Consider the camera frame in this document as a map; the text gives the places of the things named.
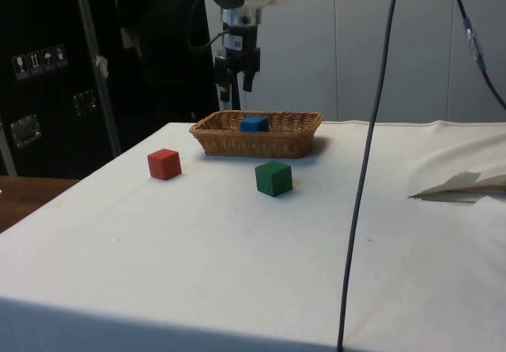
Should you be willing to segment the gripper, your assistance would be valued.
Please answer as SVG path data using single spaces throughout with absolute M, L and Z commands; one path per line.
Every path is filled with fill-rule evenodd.
M 260 48 L 257 47 L 258 28 L 228 27 L 224 29 L 222 46 L 229 51 L 243 51 L 240 56 L 240 73 L 243 74 L 243 91 L 251 92 L 255 75 L 260 71 Z M 224 109 L 240 109 L 240 95 L 237 74 L 225 55 L 214 59 L 214 82 L 218 99 Z

